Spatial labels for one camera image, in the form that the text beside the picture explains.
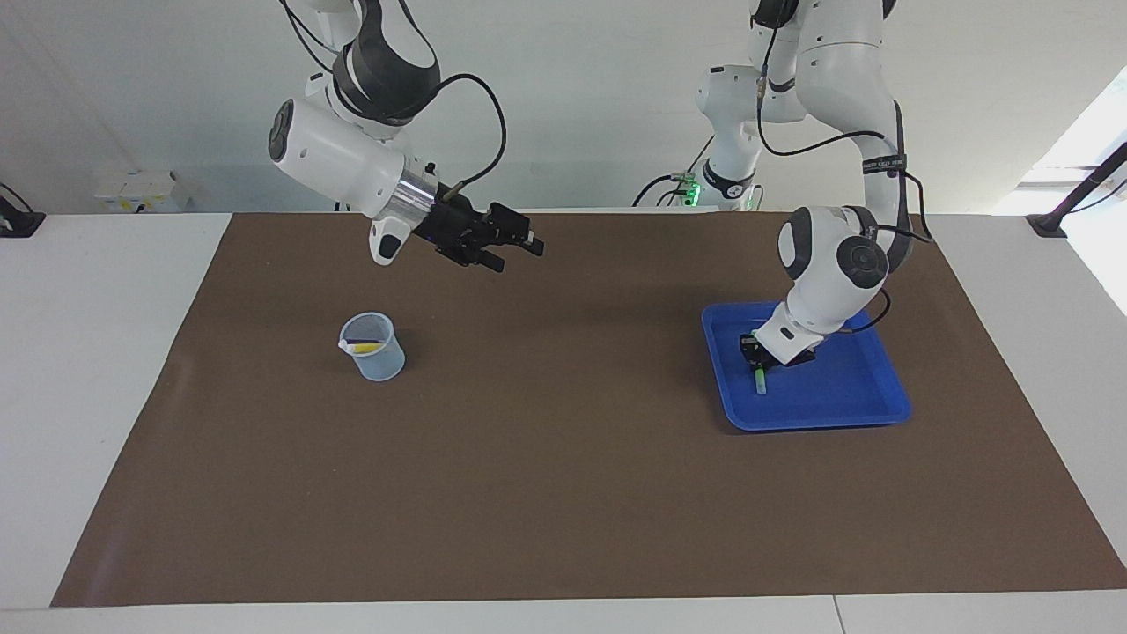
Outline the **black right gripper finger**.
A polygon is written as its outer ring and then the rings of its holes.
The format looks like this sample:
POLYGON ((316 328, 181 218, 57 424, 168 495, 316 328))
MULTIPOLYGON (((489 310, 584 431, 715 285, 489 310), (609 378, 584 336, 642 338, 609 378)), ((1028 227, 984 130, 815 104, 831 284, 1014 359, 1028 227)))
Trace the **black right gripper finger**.
POLYGON ((508 208, 502 203, 491 203, 488 209, 479 214, 478 244, 516 245, 532 256, 543 257, 545 244, 536 236, 530 217, 508 208))
POLYGON ((467 244, 461 244, 456 247, 456 256, 459 262, 464 266, 464 268, 470 268, 470 266, 483 266, 483 268, 492 270, 492 273, 503 273, 505 269, 505 261, 503 257, 491 253, 488 245, 478 245, 467 242, 467 244))

